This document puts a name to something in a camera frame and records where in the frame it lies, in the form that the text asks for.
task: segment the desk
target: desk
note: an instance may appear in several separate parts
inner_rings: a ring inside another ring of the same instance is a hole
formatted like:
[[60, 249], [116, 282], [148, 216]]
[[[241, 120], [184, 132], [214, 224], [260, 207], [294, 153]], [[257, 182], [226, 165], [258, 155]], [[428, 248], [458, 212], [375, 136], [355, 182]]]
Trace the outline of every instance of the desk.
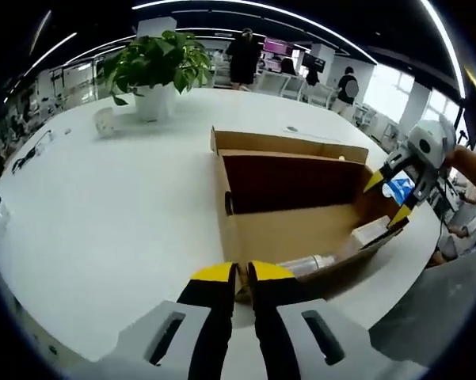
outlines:
[[[53, 337], [90, 360], [109, 353], [118, 332], [160, 301], [177, 299], [192, 273], [222, 261], [211, 126], [362, 146], [372, 169], [387, 156], [334, 112], [258, 93], [194, 89], [151, 134], [103, 140], [93, 115], [108, 106], [111, 98], [49, 120], [17, 157], [47, 129], [56, 140], [0, 180], [11, 214], [0, 272]], [[115, 110], [122, 123], [135, 123], [133, 106]], [[424, 203], [410, 219], [355, 286], [330, 301], [367, 329], [407, 292], [435, 248], [440, 223], [431, 207]], [[235, 314], [225, 379], [264, 377], [250, 314]]]

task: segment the robotic arm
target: robotic arm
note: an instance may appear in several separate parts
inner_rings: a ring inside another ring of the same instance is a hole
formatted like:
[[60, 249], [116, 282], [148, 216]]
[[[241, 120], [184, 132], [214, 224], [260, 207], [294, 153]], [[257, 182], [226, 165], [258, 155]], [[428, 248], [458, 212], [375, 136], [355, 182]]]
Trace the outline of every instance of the robotic arm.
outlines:
[[[323, 299], [309, 300], [287, 269], [248, 265], [255, 332], [269, 380], [414, 380], [425, 368], [376, 351], [365, 328]], [[114, 351], [76, 366], [77, 380], [220, 379], [232, 330], [235, 264], [197, 272], [177, 302], [164, 301], [118, 336]]]
[[441, 115], [440, 121], [421, 120], [410, 132], [407, 141], [391, 152], [383, 167], [371, 176], [364, 192], [382, 188], [383, 184], [408, 166], [413, 166], [418, 173], [415, 189], [390, 221], [389, 228], [407, 218], [413, 208], [428, 197], [438, 177], [448, 177], [449, 171], [444, 167], [444, 161], [455, 145], [454, 127], [445, 116]]

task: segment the box flap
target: box flap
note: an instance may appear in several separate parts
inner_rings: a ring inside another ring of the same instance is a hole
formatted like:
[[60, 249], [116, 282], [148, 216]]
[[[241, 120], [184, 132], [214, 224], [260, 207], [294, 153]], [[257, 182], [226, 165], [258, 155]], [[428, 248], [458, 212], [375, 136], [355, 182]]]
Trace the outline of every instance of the box flap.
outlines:
[[211, 129], [211, 149], [218, 153], [221, 150], [255, 150], [319, 156], [346, 161], [366, 163], [368, 151], [358, 146], [346, 146], [292, 139], [280, 136], [260, 135], [256, 133], [217, 131]]
[[[221, 157], [227, 156], [268, 156], [268, 157], [283, 157], [283, 158], [307, 158], [310, 160], [319, 161], [333, 161], [344, 162], [344, 158], [330, 158], [323, 156], [310, 156], [309, 154], [294, 154], [294, 153], [279, 153], [279, 152], [264, 152], [260, 150], [235, 150], [235, 149], [221, 149], [219, 150]], [[364, 165], [359, 162], [350, 161], [352, 164]]]

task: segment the small white object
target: small white object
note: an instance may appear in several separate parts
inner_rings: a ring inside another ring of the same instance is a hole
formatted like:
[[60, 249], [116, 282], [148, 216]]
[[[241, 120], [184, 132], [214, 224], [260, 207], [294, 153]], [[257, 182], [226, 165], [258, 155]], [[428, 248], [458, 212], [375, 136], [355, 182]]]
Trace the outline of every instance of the small white object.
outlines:
[[321, 268], [329, 267], [331, 264], [334, 264], [335, 261], [334, 256], [322, 257], [320, 255], [313, 255], [278, 265], [288, 269], [295, 277], [302, 277], [314, 273]]
[[369, 222], [364, 226], [354, 229], [347, 242], [338, 253], [338, 257], [342, 260], [346, 260], [349, 257], [354, 256], [365, 245], [384, 235], [387, 232], [387, 225], [389, 222], [390, 218], [387, 215], [384, 215], [382, 218], [378, 218], [373, 222]]
[[110, 136], [116, 130], [116, 121], [111, 107], [99, 109], [93, 116], [93, 121], [100, 136]]
[[134, 96], [137, 116], [141, 121], [164, 121], [173, 114], [176, 89], [171, 82], [168, 85], [156, 85], [151, 89], [147, 85], [137, 88]]

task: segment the ceiling light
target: ceiling light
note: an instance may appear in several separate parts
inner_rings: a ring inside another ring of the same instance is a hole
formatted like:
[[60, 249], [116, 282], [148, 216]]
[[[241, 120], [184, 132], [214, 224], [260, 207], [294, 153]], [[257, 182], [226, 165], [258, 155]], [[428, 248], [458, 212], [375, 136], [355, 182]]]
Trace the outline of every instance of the ceiling light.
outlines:
[[[187, 1], [190, 1], [190, 2], [193, 2], [195, 0], [160, 0], [160, 1], [157, 1], [157, 2], [148, 2], [146, 4], [141, 4], [139, 6], [133, 6], [132, 9], [134, 10], [140, 10], [142, 8], [147, 8], [148, 6], [160, 6], [161, 4], [168, 4], [168, 3], [171, 3], [171, 2], [187, 2]], [[335, 36], [336, 38], [342, 40], [343, 42], [345, 42], [346, 44], [349, 44], [350, 46], [352, 46], [354, 49], [356, 49], [358, 52], [360, 52], [361, 54], [365, 55], [368, 59], [370, 59], [374, 64], [378, 64], [378, 62], [373, 58], [371, 57], [371, 55], [369, 55], [367, 52], [365, 52], [363, 49], [361, 49], [359, 46], [355, 45], [353, 42], [347, 40], [346, 38], [344, 38], [342, 35], [334, 32], [333, 30], [325, 27], [324, 25], [320, 25], [319, 23], [315, 22], [315, 21], [312, 21], [310, 20], [309, 18], [306, 18], [306, 17], [303, 17], [303, 16], [299, 16], [298, 14], [296, 13], [293, 13], [293, 12], [289, 12], [288, 10], [285, 10], [285, 9], [281, 9], [281, 8], [276, 8], [275, 6], [268, 6], [266, 4], [260, 4], [258, 2], [249, 2], [249, 1], [246, 1], [246, 0], [208, 0], [208, 1], [213, 1], [213, 2], [233, 2], [235, 4], [243, 4], [243, 5], [246, 5], [246, 6], [255, 6], [257, 8], [263, 8], [263, 9], [266, 9], [266, 10], [272, 10], [274, 12], [278, 12], [278, 13], [282, 13], [282, 14], [286, 14], [288, 16], [291, 16], [291, 17], [295, 17], [297, 18], [298, 20], [301, 20], [301, 21], [305, 21], [306, 23], [310, 24], [310, 25], [313, 25], [327, 33], [330, 33], [332, 34], [333, 36]]]
[[472, 83], [474, 83], [474, 86], [476, 88], [476, 77], [472, 74], [472, 72], [470, 70], [468, 70], [466, 67], [465, 67], [465, 71], [466, 73], [468, 74], [468, 78], [470, 78], [470, 80], [472, 81]]
[[185, 10], [174, 10], [171, 13], [196, 13], [196, 12], [209, 12], [209, 9], [185, 9]]
[[257, 16], [255, 14], [250, 13], [243, 13], [243, 12], [233, 12], [232, 10], [212, 10], [213, 13], [230, 13], [230, 14], [237, 14], [239, 16], [246, 16], [246, 17], [253, 17], [253, 18], [262, 18], [261, 16]]
[[429, 16], [432, 18], [433, 23], [435, 23], [436, 28], [438, 29], [438, 33], [440, 34], [440, 36], [442, 37], [442, 40], [444, 41], [445, 48], [447, 49], [447, 53], [449, 53], [449, 58], [451, 59], [452, 69], [454, 70], [456, 81], [458, 82], [459, 96], [461, 97], [461, 99], [464, 99], [466, 97], [466, 92], [465, 92], [465, 85], [463, 84], [463, 73], [461, 71], [461, 66], [459, 65], [458, 57], [456, 56], [456, 51], [454, 49], [454, 46], [452, 46], [451, 39], [449, 38], [449, 35], [447, 34], [447, 30], [445, 30], [444, 24], [442, 23], [440, 16], [435, 11], [435, 8], [433, 8], [430, 2], [428, 0], [420, 0], [420, 1], [421, 1], [421, 4], [424, 6], [424, 8], [426, 8], [426, 11], [428, 12]]
[[72, 37], [76, 36], [76, 34], [78, 34], [77, 32], [74, 32], [72, 33], [70, 36], [67, 36], [65, 37], [63, 40], [61, 40], [60, 42], [58, 42], [55, 46], [53, 46], [51, 49], [49, 49], [48, 51], [46, 51], [33, 65], [32, 67], [29, 68], [29, 70], [25, 73], [24, 76], [28, 75], [28, 73], [30, 71], [32, 71], [35, 67], [37, 67], [37, 65], [39, 65], [39, 63], [41, 63], [48, 55], [50, 55], [53, 51], [55, 51], [56, 49], [58, 49], [60, 46], [62, 46], [63, 44], [65, 44], [68, 40], [70, 40]]
[[108, 45], [111, 45], [111, 44], [115, 44], [116, 42], [121, 42], [121, 41], [125, 41], [125, 40], [129, 40], [131, 38], [134, 38], [135, 37], [135, 34], [132, 34], [131, 36], [128, 36], [128, 37], [124, 37], [124, 38], [119, 38], [118, 40], [114, 40], [114, 41], [110, 41], [110, 42], [107, 42], [105, 44], [102, 44], [100, 46], [97, 46], [97, 47], [94, 47], [93, 49], [89, 49], [88, 51], [85, 51], [84, 53], [81, 53], [80, 55], [76, 55], [73, 59], [69, 59], [68, 61], [66, 61], [63, 65], [66, 66], [66, 65], [70, 65], [73, 61], [75, 61], [76, 59], [79, 59], [81, 57], [83, 57], [84, 55], [87, 55], [89, 53], [91, 53], [92, 51], [96, 51], [100, 48], [104, 48]]
[[309, 53], [311, 50], [308, 47], [304, 47], [298, 44], [294, 44], [294, 46], [298, 47], [301, 50], [304, 50], [305, 52]]
[[280, 44], [280, 43], [275, 42], [275, 41], [273, 41], [273, 40], [268, 40], [268, 43], [270, 43], [270, 44], [275, 44], [275, 45], [280, 45], [280, 46], [285, 46], [284, 44]]
[[[242, 33], [242, 30], [234, 30], [234, 29], [222, 29], [222, 28], [177, 28], [177, 32], [184, 32], [188, 30], [211, 30], [215, 32], [231, 32], [231, 33]], [[254, 33], [254, 36], [265, 37], [264, 34]]]
[[232, 41], [234, 38], [232, 37], [220, 37], [220, 36], [196, 36], [197, 39], [199, 40], [204, 40], [204, 39], [216, 39], [216, 40], [229, 40]]
[[44, 16], [44, 18], [42, 19], [42, 21], [40, 22], [39, 28], [37, 29], [35, 36], [33, 37], [32, 46], [30, 47], [30, 55], [32, 54], [33, 49], [35, 48], [35, 45], [37, 44], [37, 40], [39, 39], [40, 32], [42, 32], [42, 29], [46, 25], [46, 22], [48, 22], [48, 19], [50, 16], [51, 16], [51, 11], [49, 10]]
[[86, 63], [86, 64], [84, 64], [84, 65], [81, 65], [80, 67], [78, 67], [78, 71], [86, 70], [86, 69], [89, 68], [90, 66], [92, 66], [91, 63]]
[[112, 49], [109, 49], [109, 50], [106, 50], [106, 51], [103, 51], [101, 53], [97, 53], [96, 55], [94, 55], [93, 57], [98, 57], [99, 55], [104, 55], [104, 54], [107, 54], [107, 53], [110, 53], [111, 51], [115, 51], [115, 50], [118, 50], [118, 49], [124, 49], [125, 46], [117, 46], [117, 47], [114, 47]]

